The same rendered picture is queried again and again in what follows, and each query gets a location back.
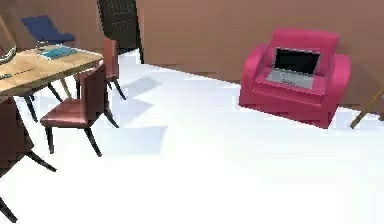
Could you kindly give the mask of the grey laptop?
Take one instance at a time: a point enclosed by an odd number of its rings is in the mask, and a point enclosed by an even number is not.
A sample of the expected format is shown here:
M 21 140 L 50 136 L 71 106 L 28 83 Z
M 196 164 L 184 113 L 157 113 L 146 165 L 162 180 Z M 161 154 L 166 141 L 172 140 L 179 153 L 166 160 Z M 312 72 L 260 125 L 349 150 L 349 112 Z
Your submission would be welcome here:
M 272 70 L 268 74 L 267 80 L 311 89 L 320 58 L 319 52 L 277 48 Z

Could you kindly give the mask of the wooden furniture leg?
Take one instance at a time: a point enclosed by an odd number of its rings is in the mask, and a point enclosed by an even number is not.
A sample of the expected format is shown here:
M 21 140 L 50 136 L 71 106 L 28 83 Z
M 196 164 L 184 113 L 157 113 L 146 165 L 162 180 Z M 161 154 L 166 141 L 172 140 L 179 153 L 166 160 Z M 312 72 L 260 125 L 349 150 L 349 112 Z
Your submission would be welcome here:
M 350 128 L 354 129 L 359 122 L 363 119 L 363 117 L 369 113 L 369 111 L 374 107 L 376 102 L 382 97 L 384 94 L 384 87 L 380 88 L 375 95 L 368 101 L 368 103 L 363 106 L 361 112 L 356 116 L 356 118 L 351 122 Z

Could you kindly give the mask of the blue lounge chair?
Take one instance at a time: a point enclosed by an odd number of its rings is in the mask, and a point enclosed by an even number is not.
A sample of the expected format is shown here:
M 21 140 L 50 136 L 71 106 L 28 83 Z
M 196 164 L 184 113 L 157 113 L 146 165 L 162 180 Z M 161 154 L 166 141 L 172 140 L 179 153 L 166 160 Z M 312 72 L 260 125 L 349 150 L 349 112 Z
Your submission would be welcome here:
M 64 44 L 75 40 L 70 33 L 60 33 L 47 15 L 26 17 L 21 21 L 39 45 Z

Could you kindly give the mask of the brown dining chair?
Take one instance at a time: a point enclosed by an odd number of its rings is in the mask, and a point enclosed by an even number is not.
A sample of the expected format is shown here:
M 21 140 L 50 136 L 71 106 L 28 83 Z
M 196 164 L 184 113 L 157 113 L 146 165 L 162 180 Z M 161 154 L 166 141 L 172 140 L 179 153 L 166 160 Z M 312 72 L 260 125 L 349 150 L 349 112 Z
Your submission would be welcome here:
M 82 129 L 98 157 L 102 153 L 95 141 L 91 127 L 95 121 L 104 114 L 108 121 L 118 128 L 109 110 L 106 66 L 104 63 L 80 78 L 80 98 L 67 98 L 50 110 L 41 119 L 45 128 L 48 149 L 54 153 L 52 128 Z
M 0 178 L 25 156 L 55 172 L 56 168 L 39 157 L 33 147 L 15 100 L 0 96 Z
M 103 62 L 106 66 L 106 81 L 110 89 L 112 89 L 111 82 L 114 83 L 118 93 L 120 94 L 123 100 L 126 100 L 118 79 L 119 79 L 119 63 L 118 63 L 118 42 L 112 40 L 108 37 L 104 37 L 103 40 Z M 76 98 L 80 98 L 81 95 L 81 81 L 80 79 L 93 71 L 94 68 L 88 69 L 86 71 L 80 72 L 74 75 L 75 86 L 76 86 Z

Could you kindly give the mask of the teal book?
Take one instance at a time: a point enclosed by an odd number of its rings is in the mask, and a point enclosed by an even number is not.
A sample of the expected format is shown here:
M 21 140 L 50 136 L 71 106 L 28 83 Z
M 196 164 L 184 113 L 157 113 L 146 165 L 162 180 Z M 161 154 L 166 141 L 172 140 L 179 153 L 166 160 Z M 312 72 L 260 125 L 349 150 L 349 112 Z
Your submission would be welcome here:
M 38 53 L 38 56 L 45 58 L 47 60 L 54 60 L 54 59 L 62 58 L 72 54 L 76 54 L 76 53 L 77 53 L 76 49 L 62 46 L 62 47 L 53 48 L 50 50 L 41 51 Z

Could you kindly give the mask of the clear glass vase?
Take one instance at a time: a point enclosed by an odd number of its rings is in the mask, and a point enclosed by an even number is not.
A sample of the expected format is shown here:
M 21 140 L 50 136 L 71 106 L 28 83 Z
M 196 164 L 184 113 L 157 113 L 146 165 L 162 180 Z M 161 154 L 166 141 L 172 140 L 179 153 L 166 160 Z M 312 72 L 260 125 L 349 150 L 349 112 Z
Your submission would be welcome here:
M 3 64 L 9 63 L 16 56 L 17 45 L 9 27 L 7 26 L 1 14 L 0 14 L 0 28 L 2 29 L 2 32 L 4 33 L 4 38 L 5 38 L 3 45 L 1 46 L 1 49 L 3 50 L 3 54 L 0 55 L 0 65 L 3 65 Z

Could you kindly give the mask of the dark room door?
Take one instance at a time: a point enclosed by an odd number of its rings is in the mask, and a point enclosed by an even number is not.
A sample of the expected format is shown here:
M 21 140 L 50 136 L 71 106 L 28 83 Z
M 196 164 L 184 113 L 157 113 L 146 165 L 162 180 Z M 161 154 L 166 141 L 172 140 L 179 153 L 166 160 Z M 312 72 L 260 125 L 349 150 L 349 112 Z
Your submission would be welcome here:
M 97 5 L 104 36 L 118 43 L 119 53 L 138 49 L 144 63 L 136 0 L 97 0 Z

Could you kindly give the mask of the wooden dining table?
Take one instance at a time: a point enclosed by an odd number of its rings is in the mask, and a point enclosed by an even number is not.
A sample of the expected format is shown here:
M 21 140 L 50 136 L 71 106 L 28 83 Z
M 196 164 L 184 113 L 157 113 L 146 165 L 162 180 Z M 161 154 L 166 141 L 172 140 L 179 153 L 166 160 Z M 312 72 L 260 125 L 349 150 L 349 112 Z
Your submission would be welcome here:
M 37 121 L 32 100 L 32 89 L 39 89 L 59 80 L 68 98 L 71 98 L 65 78 L 93 68 L 103 59 L 99 53 L 75 49 L 75 53 L 48 60 L 38 48 L 18 52 L 6 64 L 0 65 L 0 96 L 21 96 L 34 121 Z

